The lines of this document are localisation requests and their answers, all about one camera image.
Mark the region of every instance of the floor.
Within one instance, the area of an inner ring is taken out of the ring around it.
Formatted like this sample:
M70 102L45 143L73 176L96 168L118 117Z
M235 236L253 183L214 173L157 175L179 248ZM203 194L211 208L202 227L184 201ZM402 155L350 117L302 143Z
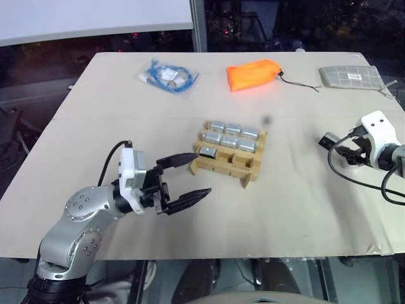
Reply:
M310 268L314 260L284 258L301 294L322 299L319 281ZM169 303L180 277L190 260L158 261L156 276L145 291L143 304ZM225 259L221 261L221 274L213 293L252 291L253 286L241 276L235 262L244 275L252 279L249 260ZM365 258L354 262L353 267L342 264L338 258L329 258L337 303L400 303L398 294L397 264L390 257ZM134 261L97 261L89 273L87 283L99 280L114 282L127 278ZM0 303L19 304L26 295L28 280L32 277L35 260L19 263L14 259L0 258Z

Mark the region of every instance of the gray pouch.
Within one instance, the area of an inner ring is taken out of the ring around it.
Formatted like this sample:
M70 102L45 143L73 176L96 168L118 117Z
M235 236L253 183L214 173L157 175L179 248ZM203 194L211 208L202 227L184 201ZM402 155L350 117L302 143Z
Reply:
M375 66L324 66L319 69L325 86L380 91L386 88Z

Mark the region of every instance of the wooden block holder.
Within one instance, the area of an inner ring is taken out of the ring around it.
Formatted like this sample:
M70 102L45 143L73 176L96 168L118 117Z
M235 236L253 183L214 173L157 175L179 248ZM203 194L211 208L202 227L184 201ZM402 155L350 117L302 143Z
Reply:
M259 177L261 157L265 148L266 138L267 132L261 131L256 141L256 150L254 153L198 140L194 143L194 152L199 153L201 146L211 147L216 149L215 159L199 156L191 162L190 171L195 175L198 168L203 168L238 177L240 178L243 188L246 188L250 181L255 181Z

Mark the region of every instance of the white label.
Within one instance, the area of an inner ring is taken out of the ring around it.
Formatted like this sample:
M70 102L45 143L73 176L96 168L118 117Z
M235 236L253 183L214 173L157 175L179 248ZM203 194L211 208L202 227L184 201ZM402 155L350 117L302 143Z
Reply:
M360 74L347 73L347 78L348 79L353 79L353 80L361 80L361 75Z
M185 82L185 79L183 78L183 77L177 77L175 80L173 80L174 82L175 82L175 84L176 84L176 86L177 87L181 87L183 84L184 84L184 82Z
M162 71L161 79L165 81L172 81L177 74L178 72L172 70L171 68L167 68Z

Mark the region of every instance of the plastic bag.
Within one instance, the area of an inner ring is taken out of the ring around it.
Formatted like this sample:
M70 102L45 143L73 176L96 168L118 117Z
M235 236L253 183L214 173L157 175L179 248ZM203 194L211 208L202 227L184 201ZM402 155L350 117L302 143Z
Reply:
M139 79L172 94L188 97L199 73L185 67L169 65L153 59L151 65L139 74Z
M272 81L281 71L280 65L264 59L227 68L231 91L247 89Z

